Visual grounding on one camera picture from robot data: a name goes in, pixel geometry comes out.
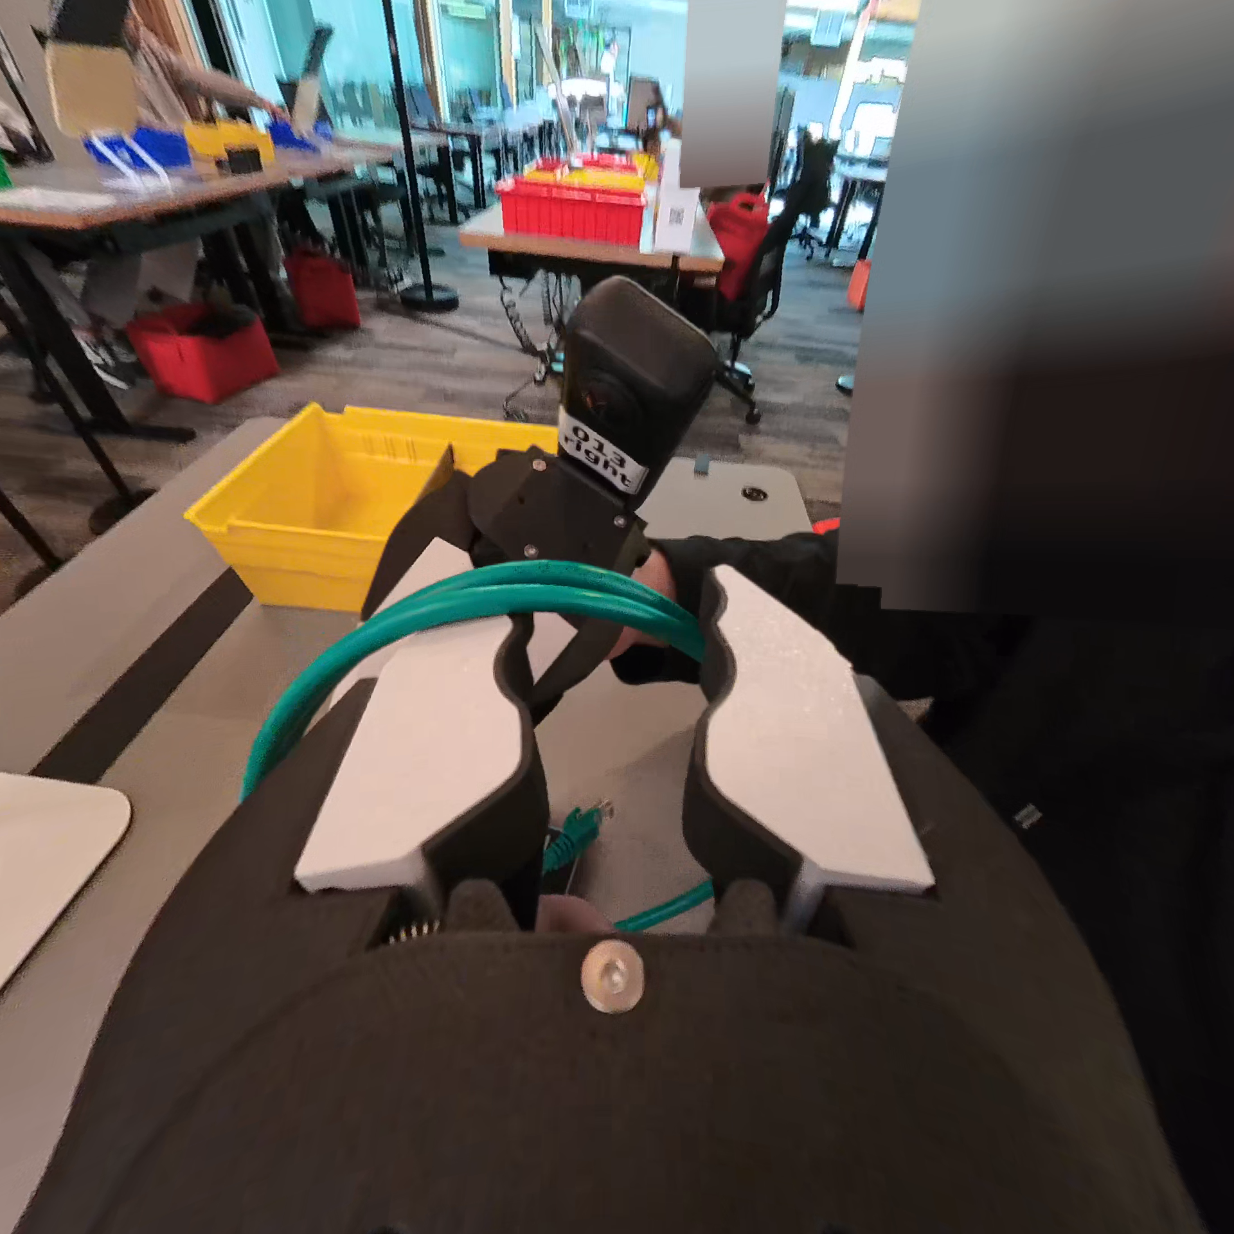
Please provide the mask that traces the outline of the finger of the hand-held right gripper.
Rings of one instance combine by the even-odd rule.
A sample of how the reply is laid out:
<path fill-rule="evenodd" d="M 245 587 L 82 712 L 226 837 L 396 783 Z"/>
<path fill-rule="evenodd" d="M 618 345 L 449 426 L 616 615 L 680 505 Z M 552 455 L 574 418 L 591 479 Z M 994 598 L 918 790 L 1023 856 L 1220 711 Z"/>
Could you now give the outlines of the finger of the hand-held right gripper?
<path fill-rule="evenodd" d="M 574 640 L 577 628 L 565 617 L 540 611 L 533 617 L 530 634 L 530 675 L 537 684 Z"/>
<path fill-rule="evenodd" d="M 433 537 L 408 565 L 396 565 L 392 586 L 380 601 L 380 611 L 409 598 L 418 592 L 434 587 L 472 571 L 469 553 L 465 549 L 449 545 L 440 537 Z"/>

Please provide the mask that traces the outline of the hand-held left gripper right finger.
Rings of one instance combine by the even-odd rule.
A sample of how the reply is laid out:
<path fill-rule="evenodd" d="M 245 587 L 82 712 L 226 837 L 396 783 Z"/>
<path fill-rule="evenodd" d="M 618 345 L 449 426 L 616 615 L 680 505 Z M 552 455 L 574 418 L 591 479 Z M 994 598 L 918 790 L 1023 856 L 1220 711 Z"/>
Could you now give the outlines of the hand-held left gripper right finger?
<path fill-rule="evenodd" d="M 699 625 L 682 840 L 715 899 L 760 883 L 781 925 L 803 931 L 835 888 L 932 891 L 848 661 L 731 565 L 704 581 Z"/>

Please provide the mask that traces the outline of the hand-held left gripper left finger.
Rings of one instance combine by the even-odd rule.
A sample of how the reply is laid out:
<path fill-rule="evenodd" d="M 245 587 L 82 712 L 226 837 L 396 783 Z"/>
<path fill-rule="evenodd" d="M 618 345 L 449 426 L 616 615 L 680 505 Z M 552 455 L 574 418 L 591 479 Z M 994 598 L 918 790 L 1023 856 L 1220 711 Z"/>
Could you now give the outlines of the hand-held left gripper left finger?
<path fill-rule="evenodd" d="M 550 808 L 530 690 L 527 621 L 508 615 L 402 640 L 318 808 L 301 890 L 406 890 L 443 906 L 486 880 L 531 930 Z"/>

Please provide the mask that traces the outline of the person's right forearm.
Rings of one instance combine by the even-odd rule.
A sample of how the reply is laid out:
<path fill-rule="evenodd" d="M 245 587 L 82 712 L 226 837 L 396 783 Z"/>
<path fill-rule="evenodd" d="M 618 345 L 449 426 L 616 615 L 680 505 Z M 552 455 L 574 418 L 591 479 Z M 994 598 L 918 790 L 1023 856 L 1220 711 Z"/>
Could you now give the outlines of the person's right forearm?
<path fill-rule="evenodd" d="M 848 589 L 837 583 L 838 523 L 771 540 L 693 534 L 652 540 L 653 556 L 668 578 L 662 593 L 699 617 L 704 583 L 727 565 L 753 581 L 793 614 L 821 630 L 838 627 L 851 608 Z"/>

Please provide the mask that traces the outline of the yellow plastic bin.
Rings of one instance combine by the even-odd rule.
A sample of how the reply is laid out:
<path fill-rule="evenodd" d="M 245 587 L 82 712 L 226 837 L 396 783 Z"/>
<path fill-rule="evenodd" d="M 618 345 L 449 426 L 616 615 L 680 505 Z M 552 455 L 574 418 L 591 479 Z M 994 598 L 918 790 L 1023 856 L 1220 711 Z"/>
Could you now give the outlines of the yellow plastic bin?
<path fill-rule="evenodd" d="M 358 614 L 395 524 L 453 473 L 558 448 L 553 424 L 309 404 L 184 511 L 264 606 Z"/>

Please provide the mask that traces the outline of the red floor tote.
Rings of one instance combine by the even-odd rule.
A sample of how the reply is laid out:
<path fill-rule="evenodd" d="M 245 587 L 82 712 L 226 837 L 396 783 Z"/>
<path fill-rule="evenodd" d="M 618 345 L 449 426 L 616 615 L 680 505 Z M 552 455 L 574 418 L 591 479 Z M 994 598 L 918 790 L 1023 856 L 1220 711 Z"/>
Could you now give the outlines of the red floor tote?
<path fill-rule="evenodd" d="M 315 248 L 284 254 L 283 268 L 298 316 L 306 329 L 350 332 L 361 326 L 359 304 L 349 268 Z"/>
<path fill-rule="evenodd" d="M 281 368 L 262 320 L 240 304 L 177 302 L 126 326 L 158 392 L 217 405 Z"/>

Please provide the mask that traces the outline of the red ridged crate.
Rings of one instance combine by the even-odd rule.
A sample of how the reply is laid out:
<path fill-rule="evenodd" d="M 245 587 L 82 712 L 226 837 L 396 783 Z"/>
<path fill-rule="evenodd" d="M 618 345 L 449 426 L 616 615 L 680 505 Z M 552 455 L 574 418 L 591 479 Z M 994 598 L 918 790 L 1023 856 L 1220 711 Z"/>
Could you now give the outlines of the red ridged crate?
<path fill-rule="evenodd" d="M 638 246 L 646 177 L 625 154 L 540 157 L 497 180 L 494 194 L 508 235 Z"/>

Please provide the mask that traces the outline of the white sign card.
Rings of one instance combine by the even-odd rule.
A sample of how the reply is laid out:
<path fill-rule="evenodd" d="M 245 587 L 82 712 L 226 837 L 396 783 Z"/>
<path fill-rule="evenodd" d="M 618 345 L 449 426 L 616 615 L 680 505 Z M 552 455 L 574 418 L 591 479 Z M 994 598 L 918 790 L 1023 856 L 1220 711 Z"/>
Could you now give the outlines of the white sign card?
<path fill-rule="evenodd" d="M 656 185 L 652 249 L 682 257 L 691 252 L 702 191 L 662 179 Z"/>

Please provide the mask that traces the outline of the red bag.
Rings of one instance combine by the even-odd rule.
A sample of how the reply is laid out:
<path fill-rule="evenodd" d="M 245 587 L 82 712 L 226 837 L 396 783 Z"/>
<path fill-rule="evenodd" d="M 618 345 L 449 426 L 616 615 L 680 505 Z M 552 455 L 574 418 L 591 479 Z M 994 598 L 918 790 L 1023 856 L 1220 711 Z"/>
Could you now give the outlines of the red bag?
<path fill-rule="evenodd" d="M 722 252 L 716 291 L 734 304 L 744 295 L 769 227 L 766 198 L 762 192 L 737 192 L 716 199 L 706 208 L 706 220 Z"/>

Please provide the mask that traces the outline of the black rolling chair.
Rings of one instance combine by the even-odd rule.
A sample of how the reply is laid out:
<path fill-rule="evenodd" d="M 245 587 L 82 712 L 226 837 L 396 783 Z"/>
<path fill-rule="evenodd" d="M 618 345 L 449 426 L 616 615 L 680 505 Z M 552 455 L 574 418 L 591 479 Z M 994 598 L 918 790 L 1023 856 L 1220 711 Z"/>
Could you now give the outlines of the black rolling chair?
<path fill-rule="evenodd" d="M 728 351 L 719 363 L 719 385 L 744 405 L 744 421 L 749 426 L 760 423 L 760 410 L 753 392 L 752 371 L 740 361 L 741 345 L 776 314 L 781 295 L 781 274 L 788 242 L 801 214 L 815 216 L 829 201 L 829 176 L 832 173 L 837 145 L 828 141 L 818 127 L 801 127 L 796 132 L 796 163 L 791 180 L 778 198 L 778 211 L 771 188 L 765 188 L 769 227 L 750 270 L 744 295 L 735 302 L 719 298 L 716 291 L 710 317 L 710 332 L 728 340 Z"/>

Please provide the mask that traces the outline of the long wooden edged table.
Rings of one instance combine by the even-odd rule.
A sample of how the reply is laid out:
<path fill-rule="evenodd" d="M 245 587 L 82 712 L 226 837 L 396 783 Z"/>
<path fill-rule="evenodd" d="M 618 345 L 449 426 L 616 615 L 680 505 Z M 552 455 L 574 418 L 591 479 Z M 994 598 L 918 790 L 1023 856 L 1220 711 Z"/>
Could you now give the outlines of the long wooden edged table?
<path fill-rule="evenodd" d="M 1 191 L 1 224 L 83 232 L 117 221 L 146 221 L 212 205 L 245 195 L 259 195 L 350 173 L 365 164 L 402 160 L 389 144 L 342 142 L 318 152 L 276 148 L 259 172 L 230 173 L 193 163 L 164 174 L 105 172 L 98 164 L 68 167 L 39 164 L 20 169 Z"/>

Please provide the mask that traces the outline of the small yellow bin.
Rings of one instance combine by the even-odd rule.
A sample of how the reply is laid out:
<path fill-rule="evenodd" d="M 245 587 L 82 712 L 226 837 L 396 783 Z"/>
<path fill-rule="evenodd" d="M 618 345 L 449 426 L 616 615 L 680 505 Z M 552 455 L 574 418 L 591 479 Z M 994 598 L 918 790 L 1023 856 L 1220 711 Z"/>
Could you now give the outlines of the small yellow bin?
<path fill-rule="evenodd" d="M 189 152 L 196 160 L 227 160 L 234 150 L 253 150 L 267 164 L 274 160 L 273 141 L 267 130 L 237 119 L 217 119 L 212 122 L 190 120 L 182 125 Z"/>

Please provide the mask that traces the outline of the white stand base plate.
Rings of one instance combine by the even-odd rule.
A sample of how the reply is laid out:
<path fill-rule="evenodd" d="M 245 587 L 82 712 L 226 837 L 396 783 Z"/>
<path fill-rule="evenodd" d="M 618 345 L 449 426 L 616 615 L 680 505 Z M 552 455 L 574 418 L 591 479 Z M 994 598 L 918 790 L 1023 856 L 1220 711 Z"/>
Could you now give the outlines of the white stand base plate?
<path fill-rule="evenodd" d="M 7 985 L 127 834 L 115 789 L 1 774 L 1 984 Z"/>

